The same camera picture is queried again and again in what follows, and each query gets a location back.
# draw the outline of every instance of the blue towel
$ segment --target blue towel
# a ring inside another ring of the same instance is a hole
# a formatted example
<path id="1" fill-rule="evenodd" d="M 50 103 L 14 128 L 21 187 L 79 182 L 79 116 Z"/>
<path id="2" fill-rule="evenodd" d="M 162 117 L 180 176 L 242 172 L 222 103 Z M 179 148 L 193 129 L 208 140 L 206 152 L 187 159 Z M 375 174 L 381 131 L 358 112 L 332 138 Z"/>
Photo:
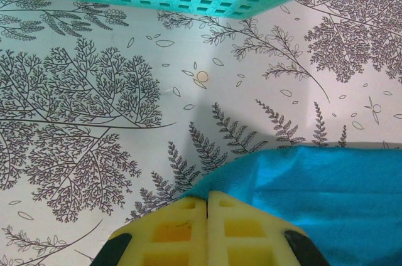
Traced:
<path id="1" fill-rule="evenodd" d="M 302 227 L 331 265 L 402 265 L 402 151 L 291 147 L 260 151 L 185 196 L 225 192 Z"/>

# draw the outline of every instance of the branch illustration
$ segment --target branch illustration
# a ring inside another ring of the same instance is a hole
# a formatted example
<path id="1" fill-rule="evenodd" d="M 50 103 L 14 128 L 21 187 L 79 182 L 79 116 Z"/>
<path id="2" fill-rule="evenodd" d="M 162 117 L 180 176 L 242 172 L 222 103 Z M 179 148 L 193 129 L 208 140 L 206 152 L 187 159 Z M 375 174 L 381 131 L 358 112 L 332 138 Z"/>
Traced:
<path id="1" fill-rule="evenodd" d="M 53 0 L 0 0 L 1 34 L 7 38 L 31 41 L 36 37 L 30 34 L 45 29 L 43 23 L 60 35 L 74 37 L 92 31 L 92 24 L 107 30 L 112 30 L 111 25 L 128 26 L 124 21 L 126 13 L 111 9 L 108 4 L 75 1 L 72 9 L 51 9 L 52 4 Z M 9 15 L 24 11 L 40 13 L 41 21 L 23 21 Z"/>
<path id="2" fill-rule="evenodd" d="M 96 230 L 101 222 L 102 221 L 98 222 L 93 229 L 71 243 L 60 240 L 57 235 L 55 235 L 53 238 L 48 237 L 44 242 L 41 242 L 41 240 L 38 238 L 31 240 L 22 230 L 19 233 L 13 233 L 13 227 L 11 225 L 7 226 L 7 228 L 2 228 L 6 238 L 9 240 L 7 246 L 16 245 L 19 252 L 26 252 L 29 250 L 36 251 L 36 257 L 25 260 L 22 258 L 7 258 L 5 255 L 3 255 L 3 258 L 0 259 L 0 266 L 45 266 L 43 262 L 48 257 L 65 250 L 66 248 L 89 236 L 94 230 Z"/>
<path id="3" fill-rule="evenodd" d="M 402 83 L 401 0 L 298 2 L 324 14 L 305 37 L 317 70 L 335 72 L 337 80 L 346 83 L 371 61 L 375 70 L 385 68 L 389 79 Z"/>
<path id="4" fill-rule="evenodd" d="M 293 137 L 299 128 L 298 125 L 294 126 L 294 128 L 290 129 L 291 127 L 291 120 L 289 120 L 285 125 L 285 117 L 283 115 L 279 115 L 279 113 L 274 112 L 269 106 L 262 103 L 260 100 L 256 100 L 259 106 L 262 106 L 265 113 L 268 114 L 271 122 L 275 124 L 274 130 L 276 130 L 276 139 L 277 142 L 289 142 L 289 145 L 282 145 L 278 146 L 277 149 L 283 149 L 287 147 L 294 146 L 301 142 L 305 142 L 306 139 L 304 137 Z"/>
<path id="5" fill-rule="evenodd" d="M 209 27 L 209 34 L 203 35 L 204 43 L 210 43 L 211 45 L 219 45 L 226 39 L 235 40 L 237 35 L 241 35 L 244 40 L 242 45 L 233 44 L 232 53 L 237 60 L 241 61 L 250 52 L 259 54 L 268 54 L 269 56 L 278 56 L 284 58 L 290 64 L 284 66 L 284 68 L 277 68 L 275 72 L 273 68 L 269 69 L 263 76 L 268 78 L 272 74 L 275 78 L 278 78 L 283 73 L 294 73 L 295 70 L 299 73 L 297 77 L 302 80 L 303 78 L 311 78 L 321 88 L 325 94 L 327 100 L 329 97 L 321 86 L 321 84 L 315 79 L 315 77 L 298 61 L 298 57 L 302 55 L 302 51 L 298 44 L 292 45 L 293 36 L 289 35 L 289 32 L 283 31 L 279 26 L 274 26 L 270 33 L 262 35 L 257 28 L 258 20 L 255 18 L 249 18 L 241 20 L 239 24 L 240 28 L 235 29 L 229 23 L 226 25 L 220 24 L 219 18 L 211 16 L 189 17 L 185 14 L 161 11 L 158 13 L 158 20 L 163 23 L 166 29 L 173 28 L 192 28 L 195 24 L 199 24 L 200 29 Z"/>
<path id="6" fill-rule="evenodd" d="M 34 201 L 46 200 L 58 221 L 75 222 L 80 211 L 98 208 L 111 215 L 131 193 L 130 177 L 139 177 L 137 162 L 121 150 L 117 134 L 106 129 L 100 137 L 89 129 L 47 125 L 38 130 L 25 173 L 38 188 Z"/>

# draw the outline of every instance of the botanical print wallpaper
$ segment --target botanical print wallpaper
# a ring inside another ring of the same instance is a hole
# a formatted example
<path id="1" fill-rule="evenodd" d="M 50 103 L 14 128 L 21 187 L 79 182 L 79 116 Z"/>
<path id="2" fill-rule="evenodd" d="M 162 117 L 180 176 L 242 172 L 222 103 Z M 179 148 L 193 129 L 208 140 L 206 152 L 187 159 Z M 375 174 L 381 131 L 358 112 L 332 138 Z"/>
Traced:
<path id="1" fill-rule="evenodd" d="M 0 265 L 88 265 L 115 229 L 258 150 L 399 149 L 401 12 L 0 0 Z"/>

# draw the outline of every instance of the tree illustration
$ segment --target tree illustration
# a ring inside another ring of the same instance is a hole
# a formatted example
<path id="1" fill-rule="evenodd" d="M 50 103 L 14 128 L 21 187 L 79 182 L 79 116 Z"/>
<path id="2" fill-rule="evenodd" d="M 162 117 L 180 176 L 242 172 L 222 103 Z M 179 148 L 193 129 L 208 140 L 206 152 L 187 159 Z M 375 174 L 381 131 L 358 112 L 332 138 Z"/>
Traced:
<path id="1" fill-rule="evenodd" d="M 307 32 L 311 63 L 346 83 L 371 61 L 378 72 L 402 83 L 401 0 L 298 0 L 324 14 Z"/>
<path id="2" fill-rule="evenodd" d="M 113 206 L 123 207 L 123 192 L 132 192 L 133 183 L 123 173 L 139 177 L 141 171 L 109 130 L 99 137 L 74 126 L 38 130 L 25 173 L 38 186 L 34 201 L 46 201 L 58 221 L 75 222 L 85 209 L 111 215 Z"/>
<path id="3" fill-rule="evenodd" d="M 11 189 L 26 166 L 36 124 L 0 122 L 0 189 Z"/>
<path id="4" fill-rule="evenodd" d="M 35 40 L 31 34 L 45 29 L 45 25 L 60 35 L 81 37 L 92 31 L 92 24 L 106 30 L 111 25 L 128 26 L 126 13 L 111 9 L 108 4 L 75 1 L 72 8 L 54 9 L 54 0 L 0 0 L 0 30 L 6 38 L 22 41 Z M 40 20 L 23 21 L 13 13 L 39 13 Z"/>
<path id="5" fill-rule="evenodd" d="M 244 19 L 239 22 L 238 28 L 233 28 L 229 23 L 220 24 L 220 19 L 211 16 L 187 16 L 177 12 L 161 11 L 158 13 L 158 20 L 163 23 L 166 29 L 186 28 L 191 29 L 197 25 L 200 29 L 208 28 L 209 33 L 203 35 L 204 43 L 219 45 L 225 40 L 234 42 L 237 36 L 241 36 L 242 43 L 233 44 L 232 53 L 238 61 L 244 59 L 249 53 L 267 54 L 283 58 L 284 62 L 277 65 L 269 64 L 269 68 L 263 75 L 266 79 L 273 76 L 278 78 L 283 73 L 293 75 L 300 81 L 304 78 L 311 78 L 325 94 L 329 97 L 321 84 L 303 66 L 298 58 L 302 55 L 299 44 L 292 44 L 294 37 L 279 26 L 274 26 L 270 33 L 261 34 L 258 30 L 258 20 L 255 18 Z"/>
<path id="6" fill-rule="evenodd" d="M 0 51 L 0 117 L 160 126 L 159 81 L 151 71 L 142 56 L 127 59 L 113 47 L 97 53 L 94 42 L 85 38 L 77 40 L 75 55 L 53 48 L 44 60 Z"/>
<path id="7" fill-rule="evenodd" d="M 88 231 L 85 235 L 76 239 L 73 242 L 67 243 L 64 240 L 59 239 L 57 235 L 48 237 L 45 241 L 41 241 L 39 238 L 28 238 L 28 235 L 23 230 L 18 233 L 13 231 L 13 227 L 8 225 L 6 228 L 2 228 L 4 234 L 8 240 L 8 247 L 18 248 L 18 252 L 30 252 L 33 256 L 29 259 L 26 258 L 7 258 L 6 255 L 0 258 L 0 266 L 45 266 L 43 263 L 48 257 L 56 255 L 58 252 L 67 249 L 68 247 L 78 243 L 85 237 L 89 236 L 100 225 L 100 222 Z"/>

